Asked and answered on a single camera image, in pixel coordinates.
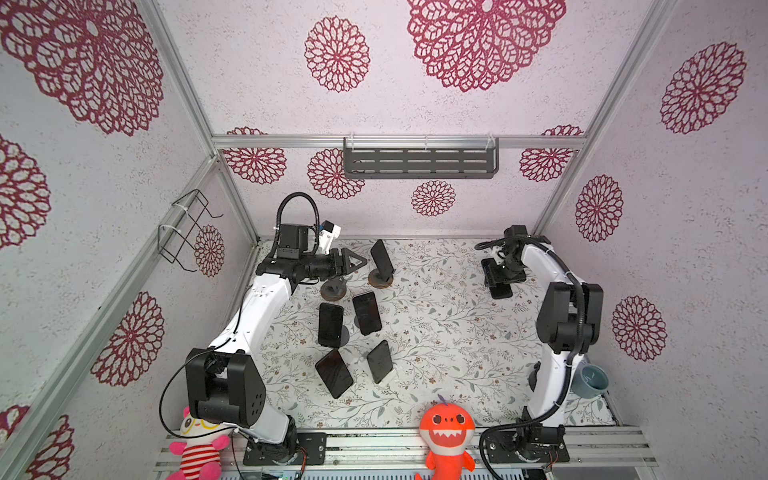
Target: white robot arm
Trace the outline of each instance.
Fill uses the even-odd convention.
[[[576,367],[598,340],[603,301],[600,286],[575,276],[546,237],[528,235],[522,225],[514,225],[504,234],[502,239],[475,246],[476,250],[492,249],[492,258],[482,261],[492,296],[511,296],[509,284],[525,281],[525,267],[547,286],[547,293],[536,319],[542,345],[541,361],[528,377],[531,399],[518,422],[491,427],[480,438],[482,460],[494,478],[501,477],[485,455],[489,435],[507,435],[497,438],[499,445],[508,444],[508,435],[513,435],[515,453],[524,462],[548,460],[556,452],[561,461],[568,460],[562,406]]]
[[[312,204],[316,218],[313,227],[281,223],[283,208],[295,197],[305,197]],[[277,211],[272,250],[256,268],[240,309],[207,349],[190,351],[184,367],[190,414],[236,427],[260,443],[265,455],[275,462],[288,462],[296,454],[296,425],[266,400],[266,387],[255,363],[261,342],[304,280],[330,280],[367,264],[349,249],[339,252],[330,248],[341,229],[328,221],[320,225],[318,219],[316,205],[308,195],[296,192],[283,200]],[[307,248],[310,229],[316,233],[313,250]]]

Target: red mandala pattern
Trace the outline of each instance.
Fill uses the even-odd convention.
[[[74,428],[69,425],[69,415],[58,419],[56,430],[45,439],[40,452],[27,468],[27,480],[44,478],[61,480],[69,472],[69,461],[74,452],[72,436]]]
[[[213,225],[206,225],[194,241],[194,259],[205,276],[215,276],[224,265],[224,241]]]
[[[661,98],[661,121],[676,134],[688,134],[711,124],[739,92],[744,82],[744,52],[725,41],[688,58],[672,75]]]
[[[544,135],[581,135],[584,132],[573,125],[558,125],[546,130]],[[574,151],[567,148],[528,148],[520,157],[523,176],[537,182],[560,177]]]
[[[131,0],[0,0],[0,35],[75,119],[131,136],[159,115],[163,71]]]
[[[328,198],[341,200],[357,195],[365,180],[353,180],[344,174],[344,153],[338,148],[319,151],[310,159],[306,174],[315,190]]]
[[[149,370],[163,346],[163,312],[157,300],[140,292],[91,367],[99,383],[126,386]]]
[[[315,24],[304,42],[306,66],[330,91],[348,91],[368,73],[366,37],[357,25],[339,17],[325,17]]]
[[[266,135],[249,127],[238,127],[227,133]],[[229,148],[222,151],[222,154],[234,173],[255,184],[277,182],[286,173],[286,156],[282,148]]]
[[[425,217],[435,217],[447,212],[454,200],[456,192],[451,185],[440,180],[430,180],[413,191],[411,206]]]
[[[488,90],[549,43],[565,0],[408,0],[414,55],[445,87]]]
[[[624,200],[619,183],[608,175],[588,181],[576,202],[576,226],[591,242],[605,240],[619,226]]]
[[[0,448],[8,441],[28,411],[28,406],[14,405],[10,409],[0,412]]]
[[[35,236],[51,211],[50,196],[35,159],[0,135],[0,249]]]
[[[653,360],[667,346],[667,324],[661,312],[641,296],[620,301],[611,324],[621,349],[636,360]]]

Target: pink plush toy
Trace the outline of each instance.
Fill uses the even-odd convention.
[[[195,419],[190,415],[190,408],[185,408],[181,435],[210,435],[170,444],[170,452],[181,455],[181,470],[168,477],[168,480],[218,480],[221,477],[219,451],[230,446],[230,438],[227,435],[216,436],[214,432],[224,428],[216,423]]]

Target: round phone stand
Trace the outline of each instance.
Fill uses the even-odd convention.
[[[368,284],[373,288],[386,288],[392,285],[394,279],[394,276],[391,276],[388,279],[383,278],[379,273],[378,268],[371,270],[371,273],[368,274]]]
[[[320,287],[320,296],[329,302],[338,302],[346,295],[346,278],[338,276],[327,280]]]

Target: table surface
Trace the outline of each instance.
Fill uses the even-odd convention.
[[[349,277],[344,307],[349,343],[339,349],[355,383],[338,399],[315,363],[330,351],[317,343],[319,287],[299,286],[267,333],[257,367],[272,404],[300,428],[415,427],[438,394],[470,412],[478,425],[510,422],[528,401],[528,374],[541,344],[535,320],[543,286],[530,273],[513,296],[494,300],[483,285],[476,239],[385,240],[394,265],[391,287],[368,285],[374,240],[337,240],[368,259]],[[259,261],[271,248],[261,246]],[[374,291],[383,328],[364,336],[354,326],[352,297]],[[394,370],[380,384],[366,354],[389,341]],[[566,425],[615,425],[605,400],[570,393]]]

